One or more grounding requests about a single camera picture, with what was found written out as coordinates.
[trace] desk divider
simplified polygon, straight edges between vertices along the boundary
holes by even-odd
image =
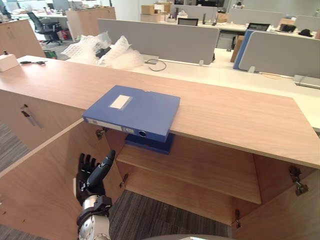
[[[215,6],[193,6],[173,4],[171,5],[170,12],[173,16],[176,16],[176,8],[179,9],[179,12],[181,12],[181,10],[184,10],[186,14],[188,14],[189,19],[199,19],[199,21],[203,20],[204,14],[206,21],[216,19],[217,15],[217,7]]]
[[[98,19],[100,33],[112,42],[125,36],[134,50],[160,59],[209,65],[219,38],[219,29],[153,22]]]
[[[311,32],[318,31],[320,29],[320,17],[298,15],[294,25],[299,31],[303,29],[309,29]]]
[[[283,16],[284,14],[282,12],[232,8],[228,16],[228,23],[233,22],[234,24],[270,24],[277,27]]]
[[[241,70],[320,77],[320,40],[254,31],[239,63]]]

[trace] cabinet shelf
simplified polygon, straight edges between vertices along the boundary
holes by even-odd
[[[125,145],[117,161],[261,204],[253,155],[176,135],[169,155]]]
[[[232,197],[168,177],[161,173],[118,162],[120,172],[128,174],[125,188],[177,208],[231,225]]]

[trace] gray carpet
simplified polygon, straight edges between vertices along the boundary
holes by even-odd
[[[28,151],[27,146],[0,122],[0,171]],[[141,240],[168,234],[231,237],[231,229],[225,224],[130,191],[125,191],[113,205],[109,218],[112,240]],[[0,225],[0,240],[45,239]]]

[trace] black cable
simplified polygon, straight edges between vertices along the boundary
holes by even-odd
[[[159,69],[159,70],[154,70],[151,67],[148,67],[148,69],[150,69],[151,71],[160,72],[160,71],[165,70],[167,68],[167,64],[164,61],[161,61],[161,60],[158,60],[158,59],[149,59],[149,60],[145,61],[145,63],[148,64],[149,61],[157,61],[157,62],[160,62],[160,63],[164,64],[164,68]]]

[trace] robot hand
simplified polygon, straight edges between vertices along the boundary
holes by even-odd
[[[104,183],[99,181],[96,186],[88,187],[87,181],[92,172],[100,165],[97,163],[96,159],[92,158],[90,155],[85,156],[81,153],[79,158],[78,173],[76,175],[76,199],[82,206],[84,201],[90,196],[102,196],[106,194]]]
[[[108,217],[112,201],[105,195],[103,179],[111,169],[115,154],[111,150],[97,165],[90,155],[80,155],[75,181],[75,195],[83,208],[76,220],[79,240],[110,240]]]

